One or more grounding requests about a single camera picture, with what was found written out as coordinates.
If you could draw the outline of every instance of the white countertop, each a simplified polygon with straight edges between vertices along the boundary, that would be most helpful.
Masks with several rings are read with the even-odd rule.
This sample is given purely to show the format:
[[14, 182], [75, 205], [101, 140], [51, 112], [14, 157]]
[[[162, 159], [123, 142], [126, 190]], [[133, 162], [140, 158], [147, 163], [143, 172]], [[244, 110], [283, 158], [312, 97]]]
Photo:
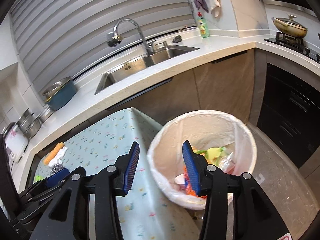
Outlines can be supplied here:
[[[141, 46], [115, 56], [77, 80], [76, 86], [79, 88], [76, 95], [63, 108], [53, 113], [42, 125], [39, 132], [31, 139], [19, 163], [13, 166], [12, 177], [18, 192], [25, 189], [28, 172], [34, 155], [54, 140], [121, 100], [167, 78], [202, 64], [243, 50], [258, 48], [286, 57], [320, 76], [320, 64], [298, 52], [264, 41], [264, 39], [270, 38], [270, 35], [245, 38], [210, 36], [209, 38], [202, 39], [200, 36], [196, 36], [198, 33], [197, 29], [187, 31], [184, 35], [180, 33], [183, 41], [177, 43], [177, 45], [199, 48], [198, 50], [188, 52], [144, 69], [109, 86], [97, 95], [94, 95], [94, 93], [100, 81], [101, 74], [107, 72], [110, 68], [143, 54]], [[167, 36], [161, 40], [169, 41], [169, 38], [172, 36], [174, 35]]]

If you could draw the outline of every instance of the faucet head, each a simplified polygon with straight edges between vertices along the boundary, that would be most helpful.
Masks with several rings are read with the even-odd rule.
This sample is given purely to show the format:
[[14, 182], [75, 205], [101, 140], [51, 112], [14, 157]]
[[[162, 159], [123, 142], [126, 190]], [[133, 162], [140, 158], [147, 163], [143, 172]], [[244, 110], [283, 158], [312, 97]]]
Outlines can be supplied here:
[[113, 48], [117, 46], [122, 41], [122, 37], [120, 35], [113, 36], [111, 40], [108, 41], [108, 46]]

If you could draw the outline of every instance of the faucet spout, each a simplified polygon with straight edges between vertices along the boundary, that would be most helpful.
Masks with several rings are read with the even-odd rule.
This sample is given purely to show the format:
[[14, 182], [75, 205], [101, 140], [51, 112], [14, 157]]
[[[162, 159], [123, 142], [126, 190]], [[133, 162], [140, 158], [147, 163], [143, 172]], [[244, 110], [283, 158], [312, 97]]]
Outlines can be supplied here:
[[128, 17], [121, 18], [121, 19], [119, 19], [117, 21], [117, 23], [113, 27], [112, 40], [108, 41], [108, 45], [110, 47], [114, 47], [114, 46], [116, 46], [117, 44], [119, 44], [122, 41], [122, 38], [118, 34], [118, 27], [119, 27], [120, 23], [122, 23], [124, 21], [131, 22], [137, 28], [137, 30], [139, 32], [139, 35], [140, 35], [140, 38], [142, 39], [142, 43], [143, 43], [144, 47], [146, 48], [146, 51], [147, 51], [148, 55], [152, 55], [152, 51], [151, 51], [150, 47], [148, 47], [148, 44], [146, 42], [146, 39], [143, 36], [143, 33], [142, 33], [141, 29], [140, 29], [139, 24], [135, 20], [132, 20], [132, 19], [130, 19]]

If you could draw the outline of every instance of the silver screw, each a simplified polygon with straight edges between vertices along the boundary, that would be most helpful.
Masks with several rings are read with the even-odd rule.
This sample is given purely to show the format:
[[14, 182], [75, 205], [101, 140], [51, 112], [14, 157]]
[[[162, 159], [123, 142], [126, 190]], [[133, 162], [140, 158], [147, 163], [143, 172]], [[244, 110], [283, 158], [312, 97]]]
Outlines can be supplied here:
[[114, 172], [116, 169], [117, 169], [117, 168], [116, 168], [116, 166], [114, 166], [114, 165], [110, 165], [110, 166], [107, 167], [107, 171], [108, 171], [108, 172]]
[[71, 176], [71, 179], [72, 179], [72, 180], [78, 180], [78, 179], [80, 179], [80, 174], [78, 174], [78, 173], [73, 174], [73, 175]]
[[251, 174], [250, 173], [247, 173], [245, 172], [243, 175], [242, 175], [245, 179], [251, 179]]
[[208, 166], [207, 166], [207, 170], [208, 170], [208, 171], [215, 171], [215, 170], [216, 170], [216, 166], [214, 166], [214, 165], [208, 165]]

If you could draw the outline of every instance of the faucet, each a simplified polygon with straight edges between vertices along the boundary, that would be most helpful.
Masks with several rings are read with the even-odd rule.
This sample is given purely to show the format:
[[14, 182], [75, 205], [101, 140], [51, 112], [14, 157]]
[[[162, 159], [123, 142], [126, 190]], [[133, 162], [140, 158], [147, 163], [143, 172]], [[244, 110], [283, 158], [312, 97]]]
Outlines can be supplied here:
[[147, 44], [146, 39], [144, 38], [144, 36], [142, 34], [142, 31], [140, 29], [139, 24], [135, 20], [132, 20], [127, 17], [119, 19], [118, 22], [113, 27], [113, 32], [108, 34], [108, 46], [115, 47], [116, 45], [118, 45], [122, 41], [122, 37], [118, 34], [118, 26], [120, 23], [122, 23], [124, 21], [131, 22], [137, 28], [139, 35], [142, 39], [142, 43], [143, 43], [144, 47], [146, 48], [148, 55], [152, 55], [153, 54], [153, 46], [152, 46], [152, 44]]

